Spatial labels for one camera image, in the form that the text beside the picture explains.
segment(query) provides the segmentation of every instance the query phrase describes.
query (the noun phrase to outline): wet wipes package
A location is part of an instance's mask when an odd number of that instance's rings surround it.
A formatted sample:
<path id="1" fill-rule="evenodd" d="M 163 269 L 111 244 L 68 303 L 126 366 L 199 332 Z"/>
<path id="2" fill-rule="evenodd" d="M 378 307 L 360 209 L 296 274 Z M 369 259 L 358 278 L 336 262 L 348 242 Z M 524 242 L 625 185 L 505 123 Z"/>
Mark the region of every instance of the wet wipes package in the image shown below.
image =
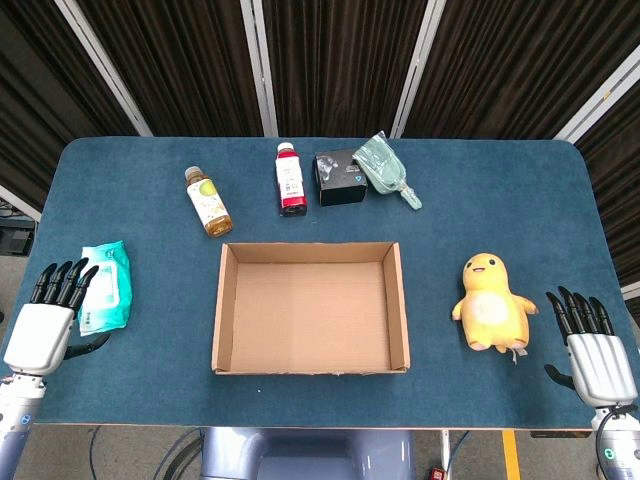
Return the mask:
<path id="1" fill-rule="evenodd" d="M 80 335 L 106 332 L 123 328 L 129 320 L 131 300 L 131 274 L 129 257 L 122 241 L 97 247 L 83 247 L 82 256 L 89 259 L 84 271 L 97 265 L 78 315 Z"/>
<path id="2" fill-rule="evenodd" d="M 361 202 L 367 194 L 367 177 L 352 157 L 355 151 L 316 153 L 314 172 L 323 207 Z"/>

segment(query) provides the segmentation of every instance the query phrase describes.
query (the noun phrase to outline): small black box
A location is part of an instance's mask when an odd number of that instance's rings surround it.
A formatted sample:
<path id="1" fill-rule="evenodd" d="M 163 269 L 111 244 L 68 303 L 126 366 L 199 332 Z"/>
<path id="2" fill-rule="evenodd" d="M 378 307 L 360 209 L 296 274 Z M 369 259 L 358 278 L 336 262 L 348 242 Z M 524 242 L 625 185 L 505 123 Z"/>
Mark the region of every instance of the small black box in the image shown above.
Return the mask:
<path id="1" fill-rule="evenodd" d="M 323 207 L 361 202 L 367 194 L 367 177 L 353 159 L 356 150 L 316 153 L 313 169 Z"/>

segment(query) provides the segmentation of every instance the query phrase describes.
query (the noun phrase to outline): black cable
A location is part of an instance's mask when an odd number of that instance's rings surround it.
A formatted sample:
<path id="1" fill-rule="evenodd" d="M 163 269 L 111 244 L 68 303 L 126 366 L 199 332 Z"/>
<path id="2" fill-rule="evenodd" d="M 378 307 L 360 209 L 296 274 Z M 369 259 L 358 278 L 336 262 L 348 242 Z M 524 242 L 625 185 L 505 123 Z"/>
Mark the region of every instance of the black cable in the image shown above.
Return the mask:
<path id="1" fill-rule="evenodd" d="M 164 463 L 169 458 L 169 455 L 171 455 L 173 453 L 173 451 L 178 447 L 178 445 L 180 445 L 180 443 L 185 438 L 187 438 L 193 432 L 198 431 L 198 430 L 200 430 L 200 429 L 192 428 L 191 430 L 189 430 L 187 432 L 184 432 L 182 435 L 180 435 L 180 437 L 178 437 L 178 439 L 175 442 L 173 442 L 173 445 L 171 445 L 171 448 L 169 448 L 167 453 L 165 453 L 164 457 L 162 457 L 162 460 L 160 461 L 160 465 L 158 465 L 158 468 L 156 468 L 156 472 L 153 474 L 153 479 L 152 480 L 156 480 L 158 478 L 158 474 L 160 473 L 160 470 L 162 470 L 162 467 L 164 466 Z"/>
<path id="2" fill-rule="evenodd" d="M 180 468 L 185 459 L 190 458 L 194 452 L 196 454 L 199 453 L 201 448 L 202 440 L 200 439 L 200 437 L 188 443 L 169 464 L 169 466 L 167 467 L 167 471 L 164 472 L 163 480 L 176 480 L 174 474 Z"/>
<path id="3" fill-rule="evenodd" d="M 102 425 L 98 425 L 96 427 L 96 429 L 93 431 L 93 435 L 91 436 L 91 443 L 89 444 L 89 468 L 91 469 L 91 476 L 93 477 L 93 480 L 98 480 L 98 478 L 96 477 L 96 469 L 93 467 L 93 445 L 96 442 L 96 436 L 98 435 L 98 432 L 101 428 Z"/>
<path id="4" fill-rule="evenodd" d="M 0 210 L 9 210 L 8 215 L 0 214 L 0 218 L 19 217 L 20 215 L 22 215 L 22 212 L 20 210 L 11 205 L 9 202 L 5 202 L 4 200 L 0 201 Z"/>
<path id="5" fill-rule="evenodd" d="M 602 432 L 604 432 L 604 427 L 607 422 L 611 419 L 611 417 L 615 416 L 616 418 L 620 415 L 624 415 L 625 413 L 633 412 L 637 410 L 638 407 L 636 405 L 623 405 L 621 407 L 612 407 L 611 411 L 607 413 L 602 421 L 600 422 L 600 426 L 598 427 L 598 431 L 596 432 L 596 457 L 598 458 L 598 466 L 600 467 L 600 471 L 604 476 L 605 480 L 609 480 L 609 475 L 607 471 L 604 469 L 604 462 L 602 461 L 602 453 L 600 452 L 600 440 L 602 439 Z"/>
<path id="6" fill-rule="evenodd" d="M 470 433 L 471 433 L 470 430 L 467 430 L 466 432 L 464 432 L 462 437 L 460 437 L 460 440 L 458 440 L 458 443 L 456 443 L 456 445 L 453 447 L 453 450 L 451 450 L 451 456 L 449 457 L 449 465 L 447 465 L 447 475 L 449 475 L 449 471 L 451 470 L 453 461 L 456 459 L 456 456 L 458 455 L 458 450 L 460 450 L 460 446 L 462 445 L 462 442 L 465 441 L 465 439 Z"/>
<path id="7" fill-rule="evenodd" d="M 178 472 L 178 474 L 176 475 L 175 480 L 180 480 L 182 478 L 182 476 L 184 475 L 184 472 L 187 471 L 187 468 L 189 468 L 189 465 L 191 465 L 193 463 L 193 461 L 198 458 L 198 456 L 200 455 L 200 453 L 202 453 L 202 447 L 197 449 L 195 452 L 193 452 L 193 454 L 191 455 L 191 458 L 189 458 L 184 466 L 180 469 L 180 471 Z"/>

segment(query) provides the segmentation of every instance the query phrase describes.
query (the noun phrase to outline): juice bottle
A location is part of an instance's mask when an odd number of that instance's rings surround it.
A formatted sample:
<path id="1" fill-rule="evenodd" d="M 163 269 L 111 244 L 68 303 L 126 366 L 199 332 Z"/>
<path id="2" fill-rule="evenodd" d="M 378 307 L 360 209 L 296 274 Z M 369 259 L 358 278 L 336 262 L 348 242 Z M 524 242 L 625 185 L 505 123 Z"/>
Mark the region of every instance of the juice bottle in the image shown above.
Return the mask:
<path id="1" fill-rule="evenodd" d="M 211 179 L 202 173 L 200 167 L 187 168 L 184 176 L 187 179 L 187 194 L 207 233 L 219 237 L 230 232 L 233 228 L 231 217 Z"/>
<path id="2" fill-rule="evenodd" d="M 276 178 L 280 190 L 280 215 L 293 217 L 306 215 L 307 198 L 302 186 L 300 158 L 289 142 L 278 145 Z"/>

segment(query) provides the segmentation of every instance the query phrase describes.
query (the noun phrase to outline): dark brown curtain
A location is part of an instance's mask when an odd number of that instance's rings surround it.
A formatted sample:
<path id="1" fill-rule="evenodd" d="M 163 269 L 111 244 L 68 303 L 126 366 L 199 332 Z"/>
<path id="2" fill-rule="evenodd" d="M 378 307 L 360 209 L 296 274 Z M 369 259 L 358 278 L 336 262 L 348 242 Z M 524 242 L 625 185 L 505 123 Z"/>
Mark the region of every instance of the dark brown curtain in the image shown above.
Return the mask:
<path id="1" fill-rule="evenodd" d="M 620 284 L 640 281 L 640 83 L 576 146 L 587 161 Z"/>
<path id="2" fill-rule="evenodd" d="M 640 327 L 640 297 L 632 298 L 631 300 L 627 300 L 625 303 L 627 304 L 629 313 L 631 313 L 631 316 Z"/>
<path id="3" fill-rule="evenodd" d="M 79 4 L 154 135 L 262 135 L 239 1 Z"/>
<path id="4" fill-rule="evenodd" d="M 449 1 L 404 136 L 553 137 L 639 26 L 638 0 Z"/>
<path id="5" fill-rule="evenodd" d="M 280 135 L 388 133 L 426 3 L 265 0 Z"/>
<path id="6" fill-rule="evenodd" d="M 52 1 L 0 2 L 0 184 L 44 205 L 78 137 L 135 130 Z"/>

